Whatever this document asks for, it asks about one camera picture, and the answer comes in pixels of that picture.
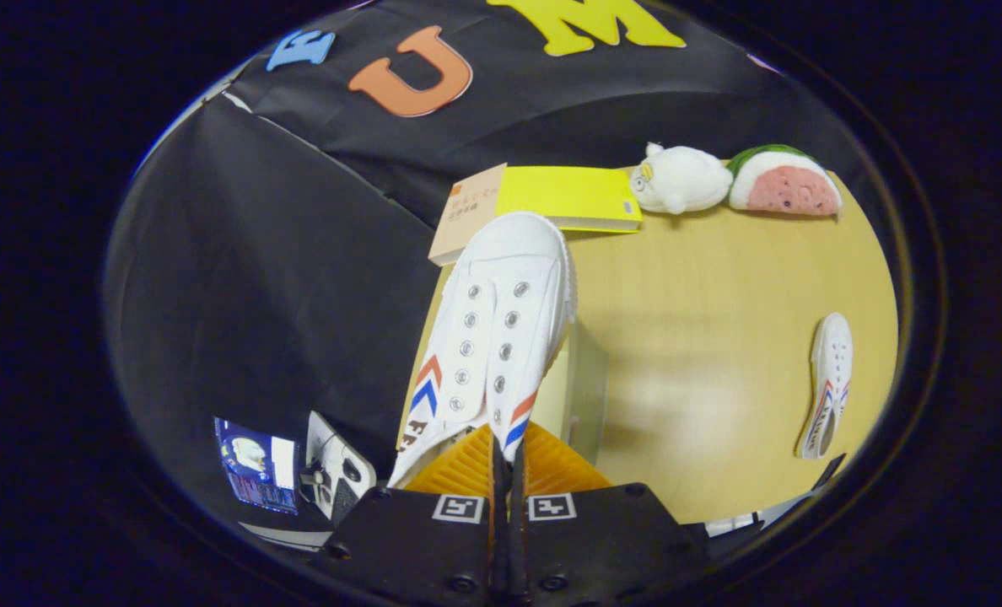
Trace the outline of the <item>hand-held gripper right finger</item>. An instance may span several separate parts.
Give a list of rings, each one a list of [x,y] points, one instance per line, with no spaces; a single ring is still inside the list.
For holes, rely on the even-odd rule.
[[[709,564],[701,524],[682,525],[646,484],[613,485],[531,424],[514,462],[509,591],[521,606],[655,600]]]

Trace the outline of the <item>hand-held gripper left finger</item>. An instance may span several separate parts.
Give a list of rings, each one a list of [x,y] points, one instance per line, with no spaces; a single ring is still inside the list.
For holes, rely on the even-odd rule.
[[[358,591],[412,606],[486,606],[509,592],[509,466],[489,427],[402,489],[370,489],[315,560]]]

